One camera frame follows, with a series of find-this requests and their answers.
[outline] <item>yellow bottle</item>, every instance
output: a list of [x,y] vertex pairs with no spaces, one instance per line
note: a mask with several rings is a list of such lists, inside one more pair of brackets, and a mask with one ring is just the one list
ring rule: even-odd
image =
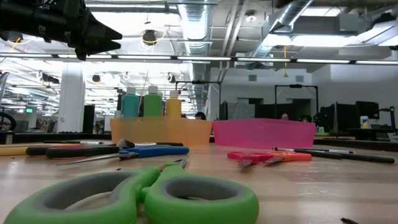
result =
[[170,91],[170,99],[166,101],[166,116],[169,118],[181,118],[181,100],[178,99],[178,91]]

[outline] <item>bottle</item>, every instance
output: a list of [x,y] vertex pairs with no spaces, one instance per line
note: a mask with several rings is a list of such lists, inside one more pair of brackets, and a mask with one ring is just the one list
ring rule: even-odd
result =
[[127,87],[127,93],[122,96],[122,115],[123,118],[138,117],[139,96],[136,95],[136,88]]
[[181,100],[178,99],[178,91],[170,91],[170,99],[166,101],[166,116],[169,118],[181,118]]
[[150,86],[144,97],[144,116],[162,116],[162,97],[157,94],[157,86]]

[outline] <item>table surface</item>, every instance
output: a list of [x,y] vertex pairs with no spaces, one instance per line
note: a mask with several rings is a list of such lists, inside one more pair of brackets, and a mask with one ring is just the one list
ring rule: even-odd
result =
[[[316,146],[330,149],[330,146]],[[357,154],[395,157],[394,152],[354,150]],[[81,175],[135,169],[187,158],[187,172],[222,177],[245,184],[260,201],[257,223],[335,224],[342,217],[360,224],[398,223],[398,166],[313,158],[312,162],[287,162],[271,167],[247,169],[226,158],[230,147],[192,147],[188,156],[164,156],[118,161],[110,159],[69,166],[55,166],[65,160],[41,157],[0,157],[0,222],[20,201],[49,185]],[[108,196],[80,202],[74,207],[95,207]],[[140,218],[137,223],[147,223]]]

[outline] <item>pink plastic bin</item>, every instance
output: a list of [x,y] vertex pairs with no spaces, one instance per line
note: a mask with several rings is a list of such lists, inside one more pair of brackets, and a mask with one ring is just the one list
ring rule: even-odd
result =
[[216,145],[270,149],[312,148],[313,123],[278,119],[237,119],[213,122]]

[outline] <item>blue scissors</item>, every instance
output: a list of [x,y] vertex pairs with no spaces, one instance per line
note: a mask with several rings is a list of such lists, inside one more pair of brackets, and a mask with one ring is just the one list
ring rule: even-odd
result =
[[78,164],[82,162],[93,162],[93,161],[101,161],[104,159],[112,159],[119,158],[120,160],[128,160],[133,158],[146,158],[146,157],[155,157],[155,156],[174,156],[174,155],[185,155],[189,153],[188,147],[182,146],[136,146],[130,149],[123,149],[117,154],[99,156],[95,158],[82,159],[79,161],[67,162],[63,164],[57,164],[57,166],[69,165],[69,164]]

